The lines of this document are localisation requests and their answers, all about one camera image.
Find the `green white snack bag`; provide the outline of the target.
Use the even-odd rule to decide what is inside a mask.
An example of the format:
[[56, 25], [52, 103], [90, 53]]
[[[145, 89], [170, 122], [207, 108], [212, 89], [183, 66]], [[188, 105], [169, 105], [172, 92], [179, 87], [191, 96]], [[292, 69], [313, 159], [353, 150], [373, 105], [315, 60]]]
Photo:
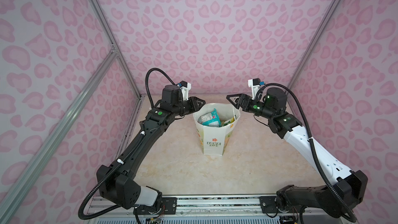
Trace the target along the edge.
[[222, 122], [221, 122], [221, 126], [222, 126], [222, 127], [227, 126], [227, 125], [229, 125], [229, 124], [232, 124], [232, 123], [235, 122], [235, 121], [236, 121], [236, 117], [234, 116], [234, 117], [232, 117], [232, 118], [229, 118], [229, 119], [227, 119], [227, 120], [222, 121]]

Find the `teal white snack bag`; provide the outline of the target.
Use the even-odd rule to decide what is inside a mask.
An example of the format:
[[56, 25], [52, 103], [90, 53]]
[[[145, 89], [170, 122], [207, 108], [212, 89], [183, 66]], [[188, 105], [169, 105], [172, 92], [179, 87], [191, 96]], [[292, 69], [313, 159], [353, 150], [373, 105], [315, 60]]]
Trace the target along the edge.
[[216, 109], [199, 117], [198, 123], [208, 127], [221, 127], [221, 120]]

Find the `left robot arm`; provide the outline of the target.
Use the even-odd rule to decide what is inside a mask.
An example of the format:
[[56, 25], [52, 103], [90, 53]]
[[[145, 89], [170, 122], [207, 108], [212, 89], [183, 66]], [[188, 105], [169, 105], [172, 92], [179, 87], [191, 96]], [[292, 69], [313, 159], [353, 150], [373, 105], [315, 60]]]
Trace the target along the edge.
[[177, 85], [167, 85], [162, 97], [140, 122], [140, 130], [125, 151], [109, 166], [101, 166], [97, 171], [98, 184], [94, 191], [114, 203], [91, 217], [109, 213], [118, 208], [130, 209], [145, 206], [151, 213], [162, 209], [162, 193], [151, 187], [144, 187], [134, 178], [139, 166], [154, 143], [167, 131], [179, 117], [198, 112], [205, 101], [189, 96], [191, 84], [185, 81]]

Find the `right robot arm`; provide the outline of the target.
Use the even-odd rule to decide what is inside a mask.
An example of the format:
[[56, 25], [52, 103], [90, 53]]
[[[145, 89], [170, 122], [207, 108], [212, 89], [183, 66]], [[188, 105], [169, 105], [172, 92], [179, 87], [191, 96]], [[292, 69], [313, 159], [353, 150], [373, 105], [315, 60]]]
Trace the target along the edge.
[[306, 208], [319, 208], [333, 218], [355, 223], [358, 219], [353, 209], [363, 201], [368, 177], [344, 165], [315, 140], [301, 105], [297, 105], [301, 119], [287, 112], [289, 95], [298, 100], [285, 86], [270, 84], [261, 87], [254, 96], [242, 93], [226, 97], [236, 109], [267, 119], [269, 129], [294, 147], [324, 182], [318, 187], [288, 185], [278, 190], [276, 209], [289, 212], [299, 206], [298, 214], [302, 216]]

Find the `white paper bag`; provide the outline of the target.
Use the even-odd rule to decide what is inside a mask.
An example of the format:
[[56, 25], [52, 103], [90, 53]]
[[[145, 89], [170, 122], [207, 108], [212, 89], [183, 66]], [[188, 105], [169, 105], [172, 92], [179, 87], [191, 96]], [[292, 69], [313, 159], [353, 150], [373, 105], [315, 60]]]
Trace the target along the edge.
[[[208, 127], [198, 123], [198, 118], [216, 109], [221, 121], [236, 117], [236, 121], [224, 127]], [[196, 130], [204, 155], [222, 156], [240, 118], [240, 111], [231, 104], [209, 103], [193, 114]]]

